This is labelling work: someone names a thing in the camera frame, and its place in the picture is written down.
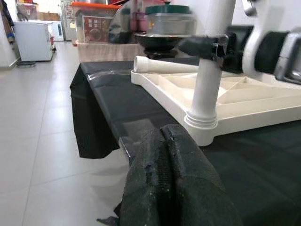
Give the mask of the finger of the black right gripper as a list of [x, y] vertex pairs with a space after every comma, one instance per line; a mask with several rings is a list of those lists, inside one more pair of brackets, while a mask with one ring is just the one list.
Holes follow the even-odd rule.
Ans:
[[180, 51], [202, 59], [213, 59], [214, 39], [209, 37], [189, 37], [180, 41]]

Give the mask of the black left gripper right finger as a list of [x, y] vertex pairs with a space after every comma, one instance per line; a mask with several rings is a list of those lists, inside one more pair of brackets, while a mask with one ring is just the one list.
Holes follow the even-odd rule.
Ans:
[[243, 226], [213, 165], [179, 124], [164, 126], [181, 226]]

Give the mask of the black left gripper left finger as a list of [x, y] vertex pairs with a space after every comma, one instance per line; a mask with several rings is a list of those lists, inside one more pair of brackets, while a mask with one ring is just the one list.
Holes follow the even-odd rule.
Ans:
[[119, 226], [174, 226], [174, 183], [159, 129], [143, 137], [129, 168]]

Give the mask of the white plastic table leg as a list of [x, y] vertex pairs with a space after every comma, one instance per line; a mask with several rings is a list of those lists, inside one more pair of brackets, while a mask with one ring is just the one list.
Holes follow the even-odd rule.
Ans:
[[172, 63], [136, 56], [134, 59], [135, 73], [195, 73], [198, 66]]
[[[197, 36], [215, 38], [231, 25], [236, 0], [187, 0], [197, 19]], [[216, 127], [216, 101], [221, 80], [216, 62], [200, 59], [192, 105], [184, 121], [195, 128]]]

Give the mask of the white plastic children table top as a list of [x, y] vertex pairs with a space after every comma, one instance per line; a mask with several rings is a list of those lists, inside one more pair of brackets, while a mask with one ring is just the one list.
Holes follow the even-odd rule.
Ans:
[[242, 74], [223, 73], [216, 104], [217, 126], [212, 130], [187, 126], [196, 73], [136, 73], [131, 82], [142, 86], [183, 127], [199, 146], [214, 137], [301, 120], [301, 85], [262, 82]]

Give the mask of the green lid clear container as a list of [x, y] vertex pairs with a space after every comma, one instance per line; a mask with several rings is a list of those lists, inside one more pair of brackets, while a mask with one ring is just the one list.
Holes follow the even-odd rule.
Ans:
[[146, 33], [156, 35], [191, 36], [196, 31], [196, 19], [188, 6], [154, 5], [145, 8]]

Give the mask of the black wok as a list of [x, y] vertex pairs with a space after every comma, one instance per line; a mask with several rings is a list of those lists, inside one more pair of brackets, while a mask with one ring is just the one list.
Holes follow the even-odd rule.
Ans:
[[147, 50], [172, 50], [183, 39], [177, 36], [157, 36], [146, 33], [136, 33], [136, 42]]

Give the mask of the black tablecloth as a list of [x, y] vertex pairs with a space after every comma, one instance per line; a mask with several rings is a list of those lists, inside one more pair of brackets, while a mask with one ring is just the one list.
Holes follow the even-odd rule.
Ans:
[[[70, 89], [81, 158], [118, 149], [124, 122], [173, 118], [132, 84], [132, 68], [131, 61], [79, 64]], [[245, 226], [301, 226], [301, 120], [218, 136], [202, 151]]]

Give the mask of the pink plastic tubs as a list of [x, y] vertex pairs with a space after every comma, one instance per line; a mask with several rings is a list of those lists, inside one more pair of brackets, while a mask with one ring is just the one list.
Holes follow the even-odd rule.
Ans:
[[143, 12], [134, 12], [131, 14], [130, 26], [134, 32], [146, 32], [146, 17]]

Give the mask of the beige table cloth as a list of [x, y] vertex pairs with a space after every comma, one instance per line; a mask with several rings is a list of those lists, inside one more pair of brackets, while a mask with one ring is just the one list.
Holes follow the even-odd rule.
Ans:
[[136, 56], [146, 56], [139, 44], [78, 43], [77, 50], [81, 63], [133, 61]]

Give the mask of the orange lid storage box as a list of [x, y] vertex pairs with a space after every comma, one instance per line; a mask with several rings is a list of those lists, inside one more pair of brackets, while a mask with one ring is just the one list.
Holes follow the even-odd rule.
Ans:
[[77, 41], [79, 43], [106, 43], [109, 27], [119, 6], [73, 1]]

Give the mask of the white fridge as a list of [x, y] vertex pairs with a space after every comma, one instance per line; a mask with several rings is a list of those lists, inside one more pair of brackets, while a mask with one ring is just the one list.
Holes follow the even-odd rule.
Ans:
[[53, 56], [48, 23], [14, 22], [15, 38], [22, 61], [51, 61]]

